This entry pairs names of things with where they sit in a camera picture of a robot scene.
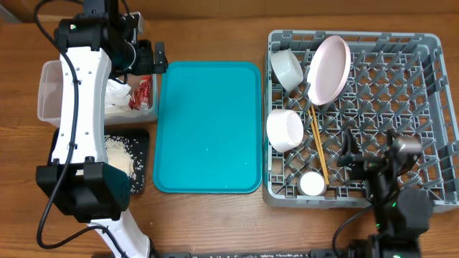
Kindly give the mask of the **white napkin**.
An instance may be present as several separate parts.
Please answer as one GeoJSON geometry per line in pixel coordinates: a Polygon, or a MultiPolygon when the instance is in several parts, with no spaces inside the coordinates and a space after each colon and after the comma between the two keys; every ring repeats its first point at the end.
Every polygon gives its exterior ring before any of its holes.
{"type": "Polygon", "coordinates": [[[115,80],[108,80],[105,89],[105,114],[124,113],[131,110],[131,87],[115,80]]]}

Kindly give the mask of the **red snack wrapper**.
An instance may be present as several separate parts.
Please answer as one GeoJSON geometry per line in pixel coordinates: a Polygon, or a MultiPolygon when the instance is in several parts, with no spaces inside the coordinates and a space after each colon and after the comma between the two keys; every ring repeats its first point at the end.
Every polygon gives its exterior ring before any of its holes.
{"type": "Polygon", "coordinates": [[[133,91],[129,101],[129,107],[132,110],[147,110],[150,108],[150,92],[152,85],[152,76],[143,76],[138,87],[133,91]]]}

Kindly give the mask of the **white cup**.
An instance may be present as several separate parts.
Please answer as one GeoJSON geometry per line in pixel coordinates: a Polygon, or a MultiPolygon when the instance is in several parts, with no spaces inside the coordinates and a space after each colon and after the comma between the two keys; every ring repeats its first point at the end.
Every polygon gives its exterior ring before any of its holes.
{"type": "Polygon", "coordinates": [[[325,178],[314,171],[302,174],[297,181],[297,189],[304,196],[322,196],[326,192],[325,178]]]}

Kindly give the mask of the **small white plate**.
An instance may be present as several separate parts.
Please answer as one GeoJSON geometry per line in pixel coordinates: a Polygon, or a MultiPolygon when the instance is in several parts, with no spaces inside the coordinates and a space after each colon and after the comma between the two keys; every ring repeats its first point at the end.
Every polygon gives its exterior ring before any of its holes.
{"type": "Polygon", "coordinates": [[[304,134],[302,120],[293,110],[272,110],[267,118],[266,130],[271,146],[279,153],[298,147],[304,134]]]}

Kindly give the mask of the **large white plate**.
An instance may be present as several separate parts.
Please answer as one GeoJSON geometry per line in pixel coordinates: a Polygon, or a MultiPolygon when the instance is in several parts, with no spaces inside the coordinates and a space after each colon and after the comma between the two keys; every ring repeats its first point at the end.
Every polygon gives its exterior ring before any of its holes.
{"type": "Polygon", "coordinates": [[[348,44],[339,36],[325,39],[311,60],[308,98],[314,105],[334,101],[343,91],[351,68],[348,44]]]}

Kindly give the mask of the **rice leftovers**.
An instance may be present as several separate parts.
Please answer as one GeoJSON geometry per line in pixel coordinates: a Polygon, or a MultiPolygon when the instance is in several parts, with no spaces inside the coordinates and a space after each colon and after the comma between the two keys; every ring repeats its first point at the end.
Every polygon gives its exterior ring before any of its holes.
{"type": "Polygon", "coordinates": [[[106,135],[105,149],[109,165],[121,170],[133,181],[141,180],[144,177],[144,157],[138,139],[121,135],[106,135]]]}

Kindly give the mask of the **grey metal bowl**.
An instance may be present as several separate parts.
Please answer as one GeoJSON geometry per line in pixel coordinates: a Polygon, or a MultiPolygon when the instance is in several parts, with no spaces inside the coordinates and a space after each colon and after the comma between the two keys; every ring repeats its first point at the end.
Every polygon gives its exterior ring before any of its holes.
{"type": "Polygon", "coordinates": [[[290,92],[302,83],[303,70],[290,49],[272,54],[270,62],[275,76],[286,91],[290,92]]]}

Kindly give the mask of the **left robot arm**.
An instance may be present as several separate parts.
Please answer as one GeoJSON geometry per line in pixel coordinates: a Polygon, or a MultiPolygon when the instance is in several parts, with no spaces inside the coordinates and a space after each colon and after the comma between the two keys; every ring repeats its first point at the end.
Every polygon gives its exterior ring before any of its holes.
{"type": "Polygon", "coordinates": [[[152,240],[129,211],[128,176],[108,163],[105,149],[107,83],[127,75],[163,74],[163,42],[139,39],[141,15],[124,1],[83,1],[47,38],[60,53],[63,93],[55,148],[36,182],[48,207],[96,231],[114,257],[157,257],[152,240]]]}

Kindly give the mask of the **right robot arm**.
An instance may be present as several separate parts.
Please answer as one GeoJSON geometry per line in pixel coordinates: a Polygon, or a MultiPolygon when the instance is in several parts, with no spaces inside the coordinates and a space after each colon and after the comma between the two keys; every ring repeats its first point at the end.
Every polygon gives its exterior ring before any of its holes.
{"type": "Polygon", "coordinates": [[[387,148],[381,156],[364,156],[352,132],[345,132],[337,166],[350,168],[349,179],[365,184],[364,196],[370,205],[346,220],[332,238],[336,257],[420,257],[419,236],[430,228],[434,203],[428,193],[417,188],[400,188],[399,176],[407,173],[422,154],[422,144],[387,131],[387,148]],[[377,233],[355,239],[340,251],[336,240],[357,217],[374,212],[377,233]]]}

